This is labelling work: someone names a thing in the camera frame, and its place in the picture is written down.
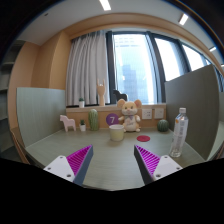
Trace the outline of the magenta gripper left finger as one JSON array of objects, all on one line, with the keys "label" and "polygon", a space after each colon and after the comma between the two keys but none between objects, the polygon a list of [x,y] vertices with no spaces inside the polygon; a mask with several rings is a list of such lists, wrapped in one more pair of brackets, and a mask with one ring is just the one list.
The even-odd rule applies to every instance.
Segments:
[{"label": "magenta gripper left finger", "polygon": [[44,170],[81,186],[92,157],[93,146],[89,145],[69,156],[58,156]]}]

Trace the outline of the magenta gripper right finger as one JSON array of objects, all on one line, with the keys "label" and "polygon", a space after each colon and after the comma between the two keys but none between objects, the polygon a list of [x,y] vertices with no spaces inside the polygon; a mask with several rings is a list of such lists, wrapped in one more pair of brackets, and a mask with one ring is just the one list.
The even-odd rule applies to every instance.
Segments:
[{"label": "magenta gripper right finger", "polygon": [[134,156],[145,185],[182,169],[168,155],[158,156],[138,145],[134,146]]}]

